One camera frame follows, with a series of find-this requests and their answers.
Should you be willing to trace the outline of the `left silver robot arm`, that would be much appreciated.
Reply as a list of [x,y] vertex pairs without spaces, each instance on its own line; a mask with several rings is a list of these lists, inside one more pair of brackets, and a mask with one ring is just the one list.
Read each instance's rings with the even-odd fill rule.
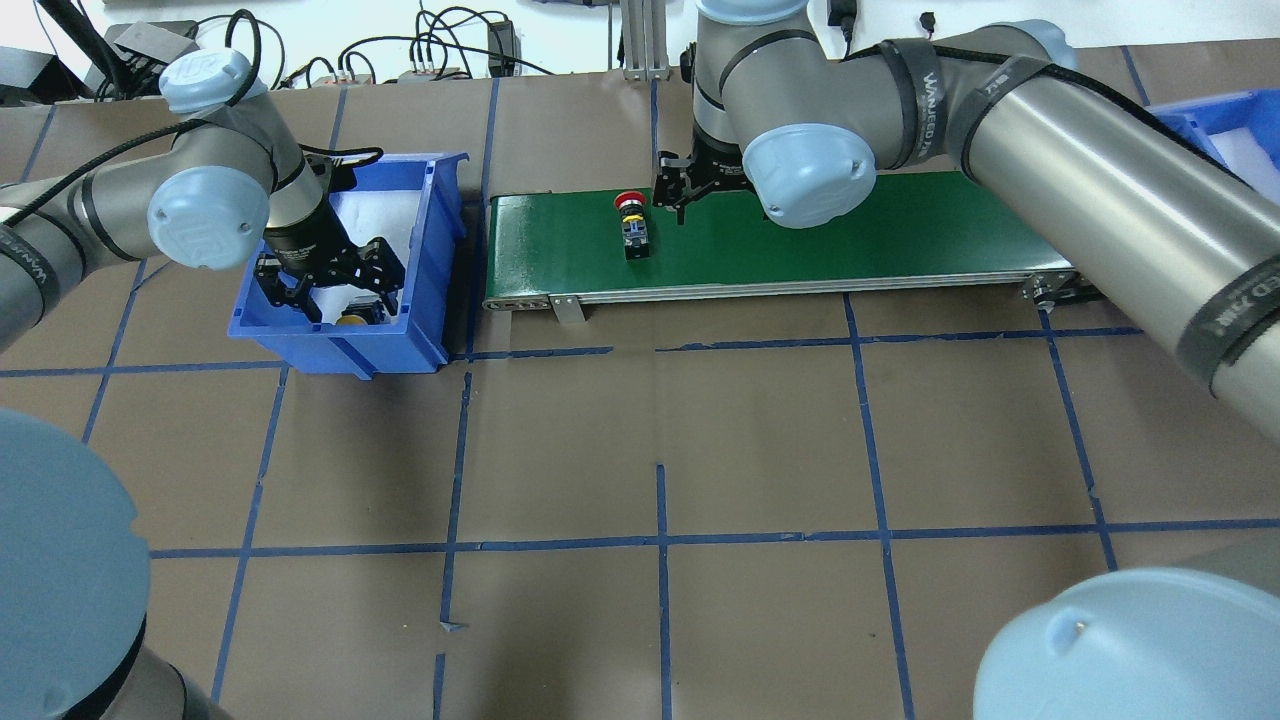
[[[198,50],[159,81],[178,122],[163,155],[128,143],[56,179],[3,190],[3,345],[92,273],[155,255],[234,269],[268,246],[268,300],[321,316],[311,291],[349,284],[390,313],[404,269],[385,240],[349,240],[333,152],[301,146],[253,64]],[[64,429],[3,410],[3,716],[224,719],[146,644],[151,560],[109,465]]]

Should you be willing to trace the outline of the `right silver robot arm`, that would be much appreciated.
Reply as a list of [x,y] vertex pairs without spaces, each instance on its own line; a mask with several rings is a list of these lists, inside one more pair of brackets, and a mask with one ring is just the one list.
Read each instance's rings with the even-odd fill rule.
[[[803,1],[700,1],[694,146],[658,161],[682,211],[751,190],[787,228],[856,208],[882,170],[948,155],[1219,402],[1277,437],[1277,206],[1076,72],[1047,20],[827,59]],[[1080,582],[1011,620],[977,719],[1275,719],[1277,536]]]

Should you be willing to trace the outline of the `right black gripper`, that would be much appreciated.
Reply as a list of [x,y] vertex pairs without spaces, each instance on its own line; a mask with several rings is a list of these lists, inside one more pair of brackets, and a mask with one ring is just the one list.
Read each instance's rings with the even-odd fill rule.
[[677,223],[685,223],[687,208],[705,196],[737,191],[756,192],[737,145],[694,135],[689,155],[669,150],[657,154],[654,206],[673,211]]

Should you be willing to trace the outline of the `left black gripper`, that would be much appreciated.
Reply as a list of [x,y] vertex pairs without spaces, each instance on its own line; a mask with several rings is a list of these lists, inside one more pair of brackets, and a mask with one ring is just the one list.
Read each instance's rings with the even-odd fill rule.
[[335,217],[315,217],[266,234],[268,250],[253,263],[253,279],[274,307],[291,307],[323,323],[316,288],[352,284],[380,299],[388,316],[401,314],[406,270],[383,237],[355,245]]

